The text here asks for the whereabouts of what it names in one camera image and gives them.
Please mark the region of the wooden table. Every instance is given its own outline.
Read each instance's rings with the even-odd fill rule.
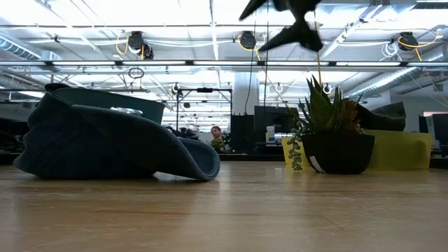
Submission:
[[[224,162],[215,181],[42,181],[0,167],[1,251],[448,249],[448,171]]]

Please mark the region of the green plant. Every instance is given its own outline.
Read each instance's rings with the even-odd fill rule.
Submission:
[[[213,139],[211,141],[211,147],[216,151],[220,151],[222,148],[224,148],[224,141]]]
[[[301,170],[302,161],[299,142],[304,134],[362,134],[359,122],[356,120],[357,102],[342,98],[342,91],[339,87],[335,88],[335,98],[333,103],[329,96],[322,91],[322,87],[314,76],[308,80],[310,91],[309,101],[305,98],[305,104],[299,101],[299,107],[303,113],[304,119],[297,114],[294,118],[297,121],[297,127],[292,129],[293,138],[288,142],[293,145],[289,150],[289,158],[293,160],[294,170]]]

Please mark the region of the potted plant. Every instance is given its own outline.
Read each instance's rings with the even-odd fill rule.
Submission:
[[[224,148],[225,144],[223,140],[216,140],[213,139],[211,141],[211,147],[217,152],[220,153],[221,150]]]
[[[303,143],[308,163],[317,171],[329,174],[360,174],[370,162],[375,137],[366,135],[356,120],[358,102],[343,99],[342,91],[335,88],[333,103],[312,76],[307,80],[309,102],[299,102],[304,119],[295,115],[297,127],[288,142],[293,148],[289,158],[294,170],[301,170],[302,157],[296,150]]]

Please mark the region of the ceiling light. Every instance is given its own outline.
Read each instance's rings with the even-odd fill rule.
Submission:
[[[448,62],[409,62],[408,67],[448,67]]]
[[[401,62],[337,62],[338,67],[398,67]]]
[[[45,62],[40,61],[3,61],[0,66],[45,66]]]
[[[185,61],[180,61],[180,60],[178,60],[178,61],[176,61],[176,60],[167,60],[167,61],[130,60],[130,61],[124,61],[123,64],[127,65],[127,66],[176,66],[176,65],[185,65]]]
[[[42,92],[34,92],[34,91],[21,91],[19,93],[22,95],[28,95],[28,96],[37,97],[37,98],[42,98],[45,95]]]
[[[269,62],[267,62],[267,65],[269,65],[269,66],[292,66],[292,67],[294,67],[294,66],[314,67],[314,66],[319,65],[319,63],[318,62],[294,62],[294,61],[291,61],[291,62],[275,62],[275,61],[271,62],[271,61],[269,61]],[[328,62],[321,62],[321,66],[328,66]]]
[[[75,62],[66,62],[66,61],[55,61],[52,62],[55,66],[113,66],[115,62],[112,61],[75,61]]]
[[[222,61],[222,60],[208,60],[208,61],[194,61],[193,64],[195,65],[205,65],[205,66],[229,66],[229,65],[236,65],[236,66],[247,66],[252,64],[257,64],[257,62],[250,62],[250,61]]]

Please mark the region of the yellow planter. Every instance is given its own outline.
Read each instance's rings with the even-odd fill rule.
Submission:
[[[288,145],[286,142],[289,141],[291,139],[291,137],[284,137],[281,139],[281,146],[283,147],[283,154],[285,155],[285,161],[287,165],[291,165],[292,164],[292,160],[289,159],[289,150],[293,148],[292,145]],[[301,165],[302,166],[309,166],[309,163],[305,157],[305,152],[303,151],[303,145],[302,143],[299,143],[300,146],[300,150],[296,152],[299,152],[302,154],[302,162]]]
[[[433,138],[428,133],[392,132],[386,130],[367,130],[367,134],[375,136],[372,157],[367,170],[415,170],[428,169],[431,158]],[[292,146],[286,144],[290,137],[281,140],[283,154],[287,165],[292,160],[288,158]],[[302,154],[302,166],[309,166],[303,145],[300,143],[299,152]]]

